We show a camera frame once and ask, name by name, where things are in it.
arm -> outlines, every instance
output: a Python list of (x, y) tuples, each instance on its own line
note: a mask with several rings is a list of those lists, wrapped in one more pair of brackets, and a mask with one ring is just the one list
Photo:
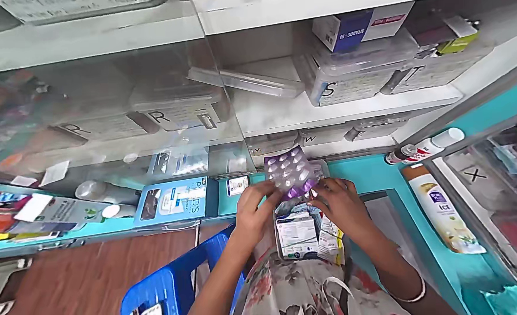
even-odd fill
[[(260, 206), (262, 198), (268, 196)], [(237, 280), (264, 236), (264, 224), (280, 201), (282, 193), (270, 181), (247, 187), (237, 203), (236, 226), (202, 291), (196, 297), (189, 315), (229, 314)]]
[(352, 182), (328, 178), (315, 191), (328, 202), (328, 207), (318, 200), (313, 200), (310, 204), (321, 209), (371, 258), (381, 283), (402, 308), (413, 315), (457, 314), (427, 283), (422, 299), (414, 303), (399, 300), (418, 297), (422, 292), (422, 280), (416, 269), (396, 250), (395, 243), (375, 226)]

blue plastic chair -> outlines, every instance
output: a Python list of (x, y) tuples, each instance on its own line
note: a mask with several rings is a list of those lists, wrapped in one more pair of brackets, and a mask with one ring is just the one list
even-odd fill
[[(133, 285), (122, 299), (120, 314), (129, 315), (141, 305), (144, 306), (144, 309), (150, 308), (158, 301), (163, 302), (164, 313), (167, 315), (188, 314), (194, 303), (191, 272), (206, 260), (210, 271), (215, 267), (234, 227), (234, 225), (228, 226), (188, 253)], [(244, 281), (244, 275), (241, 273), (231, 304), (231, 311), (235, 307), (236, 298), (239, 296)]]

floral dress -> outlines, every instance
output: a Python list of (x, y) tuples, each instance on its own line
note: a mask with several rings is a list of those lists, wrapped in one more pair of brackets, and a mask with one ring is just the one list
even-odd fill
[[(281, 260), (273, 249), (251, 270), (234, 314), (344, 315), (345, 308), (348, 315), (409, 315), (357, 266), (351, 268), (349, 290), (328, 281), (343, 278), (342, 267), (323, 260)], [(339, 303), (342, 295), (346, 305)]]

bangle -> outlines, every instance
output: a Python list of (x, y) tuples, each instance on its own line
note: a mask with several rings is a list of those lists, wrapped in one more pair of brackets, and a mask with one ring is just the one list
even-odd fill
[(414, 303), (414, 302), (418, 302), (419, 300), (421, 300), (425, 295), (426, 295), (426, 282), (424, 281), (424, 278), (422, 277), (422, 275), (420, 275), (420, 272), (418, 270), (416, 270), (416, 273), (418, 273), (418, 276), (420, 277), (420, 280), (422, 281), (422, 292), (420, 292), (420, 294), (418, 294), (418, 296), (416, 296), (415, 298), (411, 299), (411, 300), (403, 300), (403, 299), (400, 299), (399, 297), (395, 297), (391, 292), (389, 292), (389, 294), (391, 295), (391, 297), (401, 301), (401, 302), (405, 302), (405, 303)]

woman's left hand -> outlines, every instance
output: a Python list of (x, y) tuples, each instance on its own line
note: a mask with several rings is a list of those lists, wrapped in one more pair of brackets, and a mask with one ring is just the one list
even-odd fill
[[(267, 197), (260, 206), (262, 198)], [(241, 249), (252, 251), (264, 236), (264, 225), (272, 219), (272, 213), (282, 198), (274, 182), (264, 181), (249, 186), (237, 203), (235, 230), (231, 238)]]

